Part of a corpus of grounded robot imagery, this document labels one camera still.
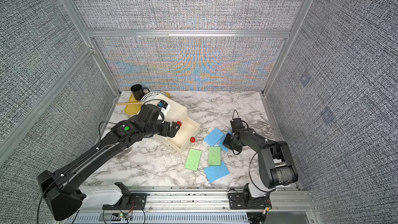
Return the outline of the white three-drawer cabinet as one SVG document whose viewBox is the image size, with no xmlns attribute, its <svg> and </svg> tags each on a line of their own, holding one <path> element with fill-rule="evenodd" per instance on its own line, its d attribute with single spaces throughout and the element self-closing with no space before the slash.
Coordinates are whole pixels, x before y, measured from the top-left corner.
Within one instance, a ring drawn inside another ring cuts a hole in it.
<svg viewBox="0 0 398 224">
<path fill-rule="evenodd" d="M 150 101 L 146 105 L 149 106 L 150 104 L 152 104 L 152 105 L 156 106 L 160 100 L 165 100 L 166 102 L 168 102 L 168 104 L 171 107 L 170 110 L 167 112 L 167 114 L 164 115 L 164 121 L 176 122 L 175 121 L 176 118 L 184 119 L 184 118 L 188 117 L 188 110 L 186 107 L 184 107 L 183 105 L 180 105 L 179 103 L 173 101 L 172 99 L 169 99 L 162 95 L 156 96 L 154 101 Z M 154 135 L 153 139 L 155 141 L 157 141 L 158 143 L 160 143 L 161 145 L 163 145 L 164 147 L 166 147 L 167 149 L 170 149 L 169 144 L 167 142 L 167 139 L 168 139 L 167 137 L 163 137 L 160 135 Z"/>
</svg>

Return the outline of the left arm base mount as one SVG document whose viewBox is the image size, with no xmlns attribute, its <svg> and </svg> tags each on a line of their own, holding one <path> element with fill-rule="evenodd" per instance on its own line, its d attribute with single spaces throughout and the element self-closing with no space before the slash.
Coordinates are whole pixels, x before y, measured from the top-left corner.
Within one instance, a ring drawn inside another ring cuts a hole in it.
<svg viewBox="0 0 398 224">
<path fill-rule="evenodd" d="M 121 190 L 122 196 L 113 205 L 103 205 L 103 210 L 144 210 L 148 196 L 146 193 L 130 192 L 121 182 L 115 185 Z"/>
</svg>

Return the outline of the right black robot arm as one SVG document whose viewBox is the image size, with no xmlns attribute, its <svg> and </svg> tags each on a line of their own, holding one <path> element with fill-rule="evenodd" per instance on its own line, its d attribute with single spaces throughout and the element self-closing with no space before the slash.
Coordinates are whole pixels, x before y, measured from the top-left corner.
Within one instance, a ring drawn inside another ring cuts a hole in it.
<svg viewBox="0 0 398 224">
<path fill-rule="evenodd" d="M 288 144 L 261 136 L 241 118 L 230 121 L 232 133 L 227 134 L 223 145 L 234 155 L 249 147 L 258 158 L 259 177 L 250 177 L 244 193 L 251 198 L 261 198 L 275 191 L 277 187 L 289 186 L 299 180 L 298 172 Z"/>
</svg>

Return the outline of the blue sponge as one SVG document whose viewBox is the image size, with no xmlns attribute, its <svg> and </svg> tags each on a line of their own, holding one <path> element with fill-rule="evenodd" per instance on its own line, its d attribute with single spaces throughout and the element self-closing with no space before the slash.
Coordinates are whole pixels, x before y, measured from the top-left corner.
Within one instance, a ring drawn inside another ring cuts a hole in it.
<svg viewBox="0 0 398 224">
<path fill-rule="evenodd" d="M 222 149 L 224 152 L 228 152 L 229 149 L 223 145 L 223 142 L 224 142 L 224 140 L 226 139 L 226 137 L 227 137 L 228 135 L 231 135 L 231 134 L 232 134 L 231 132 L 227 132 L 226 134 L 224 134 L 223 137 L 217 142 L 217 144 L 216 144 L 215 146 L 219 146 L 219 147 L 221 147 L 221 149 Z"/>
<path fill-rule="evenodd" d="M 221 138 L 224 137 L 224 133 L 218 128 L 214 128 L 205 138 L 204 142 L 209 146 L 215 146 Z"/>
<path fill-rule="evenodd" d="M 222 161 L 220 166 L 210 166 L 204 169 L 205 175 L 210 183 L 217 181 L 230 174 L 226 164 Z"/>
</svg>

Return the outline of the blue sponge front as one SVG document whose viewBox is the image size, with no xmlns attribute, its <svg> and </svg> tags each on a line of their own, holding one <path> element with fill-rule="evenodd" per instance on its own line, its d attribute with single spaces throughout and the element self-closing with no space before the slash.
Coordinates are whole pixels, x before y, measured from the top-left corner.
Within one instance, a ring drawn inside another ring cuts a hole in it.
<svg viewBox="0 0 398 224">
<path fill-rule="evenodd" d="M 220 166 L 210 166 L 204 169 L 205 175 L 210 183 L 217 181 L 230 174 L 226 164 L 222 161 Z"/>
</svg>

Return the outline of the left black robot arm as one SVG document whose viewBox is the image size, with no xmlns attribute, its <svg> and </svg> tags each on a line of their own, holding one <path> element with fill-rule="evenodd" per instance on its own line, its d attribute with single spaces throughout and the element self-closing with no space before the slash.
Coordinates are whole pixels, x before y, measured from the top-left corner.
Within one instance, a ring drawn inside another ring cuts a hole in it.
<svg viewBox="0 0 398 224">
<path fill-rule="evenodd" d="M 54 172 L 44 170 L 37 176 L 41 199 L 56 221 L 65 220 L 95 202 L 115 205 L 129 195 L 124 184 L 120 183 L 106 188 L 98 197 L 90 194 L 88 188 L 82 188 L 81 184 L 112 157 L 143 139 L 155 135 L 175 137 L 181 125 L 165 120 L 167 107 L 164 100 L 157 105 L 143 104 L 137 115 L 116 123 L 97 144 L 78 158 Z"/>
</svg>

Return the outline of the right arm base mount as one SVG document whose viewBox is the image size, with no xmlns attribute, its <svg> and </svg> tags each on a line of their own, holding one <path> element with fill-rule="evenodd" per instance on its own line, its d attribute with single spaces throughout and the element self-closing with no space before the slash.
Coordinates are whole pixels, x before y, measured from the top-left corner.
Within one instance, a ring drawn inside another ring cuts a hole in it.
<svg viewBox="0 0 398 224">
<path fill-rule="evenodd" d="M 250 195 L 248 190 L 238 192 L 235 189 L 229 189 L 227 191 L 230 209 L 272 209 L 271 200 L 269 194 L 266 194 L 259 198 L 254 198 Z"/>
</svg>

